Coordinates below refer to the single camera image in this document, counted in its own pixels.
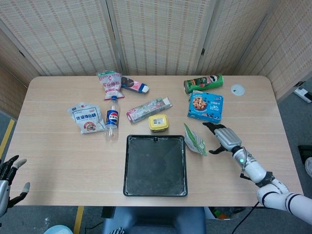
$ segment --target green can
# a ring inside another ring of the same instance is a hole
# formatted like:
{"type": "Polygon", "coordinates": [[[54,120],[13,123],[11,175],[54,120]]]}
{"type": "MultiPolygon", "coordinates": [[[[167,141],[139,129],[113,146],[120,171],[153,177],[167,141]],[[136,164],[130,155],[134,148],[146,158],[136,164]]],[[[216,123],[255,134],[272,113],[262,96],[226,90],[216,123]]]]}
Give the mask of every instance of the green can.
{"type": "Polygon", "coordinates": [[[218,74],[216,76],[206,76],[196,79],[189,79],[184,81],[184,91],[188,94],[193,90],[206,90],[217,88],[223,85],[223,76],[218,74]]]}

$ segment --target cable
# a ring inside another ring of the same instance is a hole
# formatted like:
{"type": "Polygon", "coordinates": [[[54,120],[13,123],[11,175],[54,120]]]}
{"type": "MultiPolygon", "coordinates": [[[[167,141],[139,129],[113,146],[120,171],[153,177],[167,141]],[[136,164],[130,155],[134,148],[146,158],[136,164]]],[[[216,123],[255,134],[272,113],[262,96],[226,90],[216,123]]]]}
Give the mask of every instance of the cable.
{"type": "Polygon", "coordinates": [[[246,167],[246,163],[247,163],[247,152],[246,152],[246,148],[244,146],[242,148],[244,150],[244,155],[245,155],[245,162],[244,162],[244,165],[243,165],[243,170],[245,171],[245,167],[246,167]]]}
{"type": "Polygon", "coordinates": [[[91,227],[91,228],[87,228],[87,227],[84,227],[84,234],[87,234],[87,230],[91,230],[91,229],[93,229],[93,228],[96,228],[98,225],[101,225],[103,222],[100,222],[100,223],[98,223],[97,225],[95,225],[95,226],[93,226],[93,227],[91,227]]]}
{"type": "Polygon", "coordinates": [[[242,219],[242,221],[239,222],[239,224],[237,224],[237,226],[234,228],[234,230],[232,231],[231,234],[233,234],[233,233],[236,231],[236,229],[242,224],[242,222],[245,221],[245,219],[251,214],[251,212],[257,207],[258,204],[259,204],[259,202],[257,202],[257,203],[255,204],[255,206],[252,208],[252,210],[249,211],[248,214],[246,214],[246,216],[242,219]]]}

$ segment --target metal hinge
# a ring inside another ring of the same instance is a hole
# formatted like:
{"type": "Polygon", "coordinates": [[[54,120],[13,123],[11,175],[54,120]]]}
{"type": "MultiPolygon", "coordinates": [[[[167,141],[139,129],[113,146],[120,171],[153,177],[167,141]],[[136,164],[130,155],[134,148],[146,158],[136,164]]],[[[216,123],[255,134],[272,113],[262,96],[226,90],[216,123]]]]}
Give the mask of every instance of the metal hinge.
{"type": "Polygon", "coordinates": [[[25,55],[23,54],[22,51],[19,50],[19,53],[25,58],[25,55]]]}
{"type": "Polygon", "coordinates": [[[295,88],[301,86],[305,81],[299,81],[297,84],[294,85],[295,88]]]}

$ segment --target blue box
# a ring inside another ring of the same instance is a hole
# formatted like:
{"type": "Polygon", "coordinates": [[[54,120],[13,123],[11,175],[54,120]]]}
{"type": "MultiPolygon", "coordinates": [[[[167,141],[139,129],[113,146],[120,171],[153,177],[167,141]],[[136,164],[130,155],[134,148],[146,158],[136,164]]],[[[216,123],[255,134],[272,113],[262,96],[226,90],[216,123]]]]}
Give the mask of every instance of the blue box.
{"type": "Polygon", "coordinates": [[[219,123],[222,118],[223,96],[193,91],[188,117],[219,123]]]}

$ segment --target black tray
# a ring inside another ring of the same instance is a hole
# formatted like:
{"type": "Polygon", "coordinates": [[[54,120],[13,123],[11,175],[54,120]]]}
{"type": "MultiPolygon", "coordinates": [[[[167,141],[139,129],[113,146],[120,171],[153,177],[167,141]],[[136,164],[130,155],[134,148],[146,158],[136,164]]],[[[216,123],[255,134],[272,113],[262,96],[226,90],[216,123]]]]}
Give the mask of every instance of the black tray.
{"type": "Polygon", "coordinates": [[[186,196],[184,136],[129,135],[125,196],[186,196]]]}

